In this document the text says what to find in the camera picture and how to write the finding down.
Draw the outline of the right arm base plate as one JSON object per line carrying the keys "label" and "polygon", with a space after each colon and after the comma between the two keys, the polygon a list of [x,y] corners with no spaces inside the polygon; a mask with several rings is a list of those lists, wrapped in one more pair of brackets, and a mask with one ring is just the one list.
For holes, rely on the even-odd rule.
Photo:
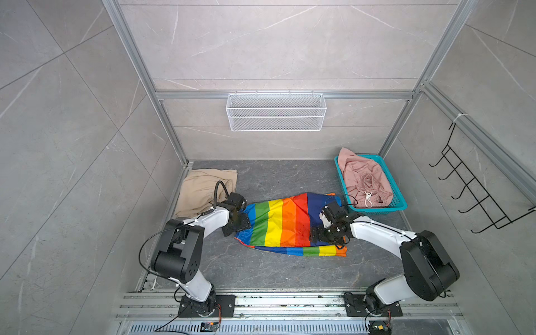
{"label": "right arm base plate", "polygon": [[343,305],[349,317],[402,317],[403,312],[398,302],[390,305],[379,302],[372,295],[359,295],[350,292],[342,294]]}

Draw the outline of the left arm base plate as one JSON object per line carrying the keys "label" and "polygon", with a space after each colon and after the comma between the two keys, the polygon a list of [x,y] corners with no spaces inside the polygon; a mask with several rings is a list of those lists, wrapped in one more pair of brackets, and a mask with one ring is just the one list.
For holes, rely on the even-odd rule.
{"label": "left arm base plate", "polygon": [[178,316],[180,318],[231,318],[235,312],[235,295],[210,295],[205,302],[195,301],[186,295],[181,297]]}

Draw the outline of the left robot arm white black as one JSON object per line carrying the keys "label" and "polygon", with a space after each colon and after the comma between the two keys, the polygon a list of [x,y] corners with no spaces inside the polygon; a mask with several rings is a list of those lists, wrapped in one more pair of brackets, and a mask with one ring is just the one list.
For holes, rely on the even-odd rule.
{"label": "left robot arm white black", "polygon": [[200,271],[205,237],[218,229],[229,236],[250,227],[248,214],[241,209],[224,207],[210,209],[190,219],[172,219],[156,234],[159,240],[149,269],[185,292],[181,299],[185,308],[208,317],[216,310],[216,293],[213,284]]}

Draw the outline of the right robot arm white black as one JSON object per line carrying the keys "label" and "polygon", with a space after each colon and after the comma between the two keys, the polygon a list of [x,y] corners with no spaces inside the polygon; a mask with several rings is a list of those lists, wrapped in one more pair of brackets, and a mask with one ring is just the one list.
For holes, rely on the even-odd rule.
{"label": "right robot arm white black", "polygon": [[402,300],[419,297],[432,302],[445,297],[447,289],[460,278],[460,272],[438,237],[400,230],[368,216],[335,219],[320,215],[322,224],[311,229],[312,242],[344,247],[352,239],[367,241],[390,252],[402,262],[403,273],[383,279],[367,288],[364,305],[373,315],[384,313]]}

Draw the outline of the teal plastic basket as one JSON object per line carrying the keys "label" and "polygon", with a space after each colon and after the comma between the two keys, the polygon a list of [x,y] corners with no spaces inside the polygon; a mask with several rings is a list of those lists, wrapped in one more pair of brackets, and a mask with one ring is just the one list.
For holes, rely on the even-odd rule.
{"label": "teal plastic basket", "polygon": [[393,178],[391,172],[389,171],[389,168],[387,164],[385,163],[384,159],[381,156],[372,155],[372,154],[360,154],[360,156],[366,159],[375,161],[382,168],[382,171],[384,175],[386,176],[389,182],[389,185],[392,188],[393,198],[392,198],[392,202],[390,202],[390,204],[387,207],[357,208],[356,207],[357,201],[347,194],[346,183],[344,181],[343,174],[338,163],[339,157],[335,156],[334,164],[336,166],[336,171],[339,176],[339,181],[341,184],[343,195],[347,202],[347,205],[346,205],[347,209],[352,212],[366,213],[366,214],[371,214],[371,215],[383,215],[383,214],[388,214],[392,212],[406,210],[408,208],[407,202],[404,199],[399,187],[396,185],[395,179]]}

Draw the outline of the beige drawstring shorts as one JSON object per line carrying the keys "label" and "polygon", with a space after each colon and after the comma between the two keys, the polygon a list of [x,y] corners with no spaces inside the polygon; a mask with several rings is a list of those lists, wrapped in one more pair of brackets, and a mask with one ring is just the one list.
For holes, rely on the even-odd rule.
{"label": "beige drawstring shorts", "polygon": [[182,183],[173,219],[191,218],[210,209],[214,203],[214,189],[222,181],[228,192],[235,192],[237,170],[192,170]]}

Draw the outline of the rainbow coloured shorts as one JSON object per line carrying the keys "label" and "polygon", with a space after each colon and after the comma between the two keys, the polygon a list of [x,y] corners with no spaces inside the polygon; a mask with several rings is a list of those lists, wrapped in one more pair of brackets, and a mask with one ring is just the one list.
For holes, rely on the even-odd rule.
{"label": "rainbow coloured shorts", "polygon": [[320,213],[331,202],[341,204],[333,193],[303,193],[290,198],[248,205],[244,210],[251,228],[235,235],[248,248],[305,257],[345,257],[346,247],[310,241],[311,230],[322,227]]}

